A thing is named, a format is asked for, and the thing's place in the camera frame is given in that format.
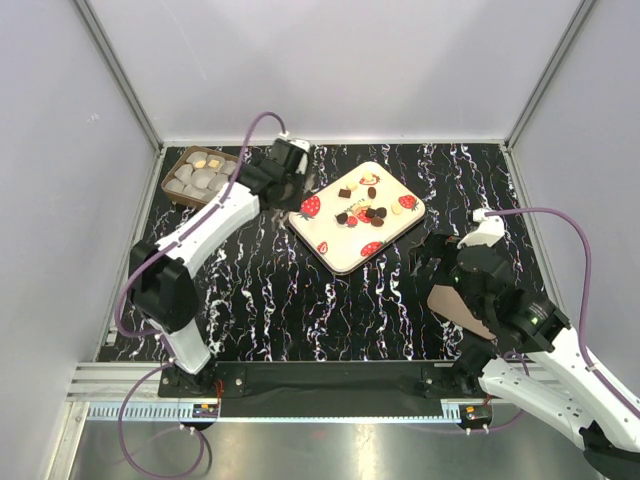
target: strawberry print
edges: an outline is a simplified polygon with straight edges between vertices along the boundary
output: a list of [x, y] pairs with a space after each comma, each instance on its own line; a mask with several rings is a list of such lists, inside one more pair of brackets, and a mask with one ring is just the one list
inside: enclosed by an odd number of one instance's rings
[[380, 177], [375, 173], [371, 174], [373, 176], [372, 180], [365, 180], [364, 178], [360, 179], [360, 185], [376, 185], [380, 181]]
[[305, 220], [314, 218], [320, 211], [320, 199], [317, 195], [307, 198], [300, 205], [300, 216]]
[[415, 210], [416, 208], [418, 208], [417, 202], [418, 200], [413, 195], [405, 195], [404, 197], [400, 197], [398, 199], [398, 203], [409, 210]]
[[382, 242], [371, 242], [364, 246], [364, 248], [360, 251], [360, 255], [363, 257], [369, 257], [380, 250], [382, 246]]
[[367, 217], [367, 212], [365, 210], [358, 214], [358, 220], [360, 220], [362, 223], [371, 223], [371, 219]]

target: marble tabletop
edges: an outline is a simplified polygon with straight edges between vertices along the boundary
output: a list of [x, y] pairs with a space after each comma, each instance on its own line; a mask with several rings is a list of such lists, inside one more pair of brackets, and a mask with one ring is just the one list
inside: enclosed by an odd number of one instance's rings
[[[231, 154], [239, 148], [211, 147]], [[155, 242], [193, 211], [172, 204], [160, 182], [184, 151], [168, 148], [143, 238]], [[249, 155], [264, 154], [253, 147]], [[322, 189], [357, 164], [384, 166], [427, 206], [424, 220], [362, 267], [331, 274], [299, 240], [283, 212], [269, 211], [231, 235], [195, 282], [203, 307], [197, 323], [220, 360], [325, 361], [454, 358], [463, 332], [426, 307], [429, 284], [410, 276], [409, 250], [430, 230], [464, 234], [467, 214], [488, 206], [507, 209], [518, 200], [497, 144], [322, 145], [311, 164], [309, 193]], [[540, 290], [542, 278], [522, 218], [506, 218], [497, 249], [511, 258], [518, 282]], [[133, 307], [125, 326], [139, 330]], [[104, 346], [100, 361], [164, 358], [152, 337], [120, 335]]]

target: white wall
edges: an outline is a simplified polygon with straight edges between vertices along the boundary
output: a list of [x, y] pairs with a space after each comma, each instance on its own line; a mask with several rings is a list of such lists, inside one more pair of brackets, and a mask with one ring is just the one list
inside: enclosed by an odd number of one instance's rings
[[[516, 145], [534, 205], [572, 215], [593, 249], [589, 344], [640, 393], [640, 3], [599, 2]], [[564, 303], [577, 318], [584, 260], [570, 227], [543, 219]]]
[[68, 0], [0, 2], [0, 472], [41, 478], [152, 150]]
[[502, 139], [579, 0], [91, 3], [159, 135], [215, 143], [265, 109], [312, 139]]

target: cardboard box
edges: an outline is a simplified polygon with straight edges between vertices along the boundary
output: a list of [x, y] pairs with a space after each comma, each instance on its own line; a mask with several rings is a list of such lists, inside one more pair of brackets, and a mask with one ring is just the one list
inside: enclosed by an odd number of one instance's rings
[[212, 150], [210, 148], [193, 146], [193, 147], [187, 148], [184, 151], [184, 153], [180, 156], [180, 158], [178, 159], [176, 164], [173, 166], [173, 168], [169, 171], [169, 173], [167, 173], [167, 176], [164, 177], [164, 180], [161, 183], [161, 187], [162, 187], [162, 191], [169, 198], [169, 200], [171, 200], [172, 202], [178, 203], [180, 205], [184, 205], [186, 207], [193, 207], [193, 208], [196, 208], [197, 210], [200, 210], [202, 207], [204, 207], [207, 204], [207, 202], [204, 202], [197, 198], [189, 197], [188, 195], [184, 195], [182, 193], [172, 192], [165, 188], [169, 180], [175, 178], [174, 174], [176, 170], [178, 170], [182, 165], [187, 163], [187, 158], [189, 158], [189, 156], [194, 152], [206, 152], [207, 155], [219, 155], [223, 157], [225, 160], [230, 160], [236, 163], [239, 161], [239, 159], [236, 156], [229, 155], [228, 153], [219, 152], [218, 150]]

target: white tray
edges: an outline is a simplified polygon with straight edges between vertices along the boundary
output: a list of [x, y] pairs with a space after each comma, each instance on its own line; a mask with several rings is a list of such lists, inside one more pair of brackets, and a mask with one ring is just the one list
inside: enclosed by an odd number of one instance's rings
[[[366, 172], [373, 175], [367, 182]], [[351, 198], [338, 196], [347, 184], [357, 183]], [[376, 189], [375, 199], [368, 196], [368, 188]], [[392, 212], [393, 202], [403, 198], [400, 214]], [[384, 225], [374, 227], [364, 213], [356, 225], [340, 225], [336, 215], [347, 212], [359, 202], [371, 201], [371, 208], [385, 207]], [[407, 187], [396, 180], [381, 165], [366, 162], [303, 202], [300, 212], [291, 212], [289, 222], [322, 262], [334, 273], [344, 275], [370, 260], [385, 246], [420, 221], [425, 214], [424, 203]]]

